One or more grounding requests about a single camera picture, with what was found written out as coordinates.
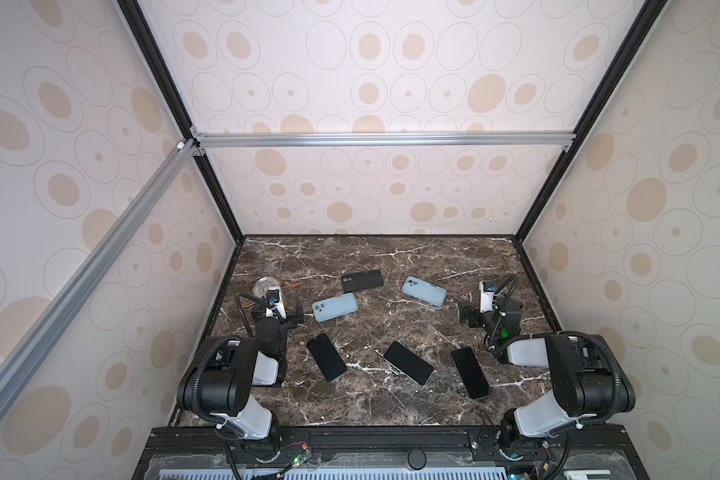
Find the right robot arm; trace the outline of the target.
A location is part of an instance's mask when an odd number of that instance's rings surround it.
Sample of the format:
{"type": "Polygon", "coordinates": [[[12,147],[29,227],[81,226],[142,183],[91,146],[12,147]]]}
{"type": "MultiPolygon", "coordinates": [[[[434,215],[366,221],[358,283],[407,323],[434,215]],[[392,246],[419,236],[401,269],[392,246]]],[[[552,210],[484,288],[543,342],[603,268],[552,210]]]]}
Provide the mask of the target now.
{"type": "Polygon", "coordinates": [[[521,440],[554,438],[632,411],[637,394],[602,336],[520,333],[523,304],[513,298],[518,285],[518,275],[500,285],[482,281],[479,305],[458,306],[459,321],[484,331],[483,348],[499,363],[549,373],[549,392],[503,415],[497,444],[509,448],[521,440]]]}

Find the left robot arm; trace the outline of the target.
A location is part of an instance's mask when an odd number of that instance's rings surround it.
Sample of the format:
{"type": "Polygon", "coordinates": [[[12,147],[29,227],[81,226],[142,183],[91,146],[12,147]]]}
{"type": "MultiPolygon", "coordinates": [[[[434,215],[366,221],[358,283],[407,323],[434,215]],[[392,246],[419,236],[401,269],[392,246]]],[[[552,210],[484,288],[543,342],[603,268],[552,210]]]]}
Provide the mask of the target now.
{"type": "Polygon", "coordinates": [[[289,332],[303,323],[303,309],[288,311],[282,289],[267,288],[255,297],[246,337],[208,337],[183,374],[176,392],[177,407],[212,424],[220,434],[241,440],[272,442],[279,428],[274,413],[253,396],[253,387],[280,386],[288,369],[289,332]]]}

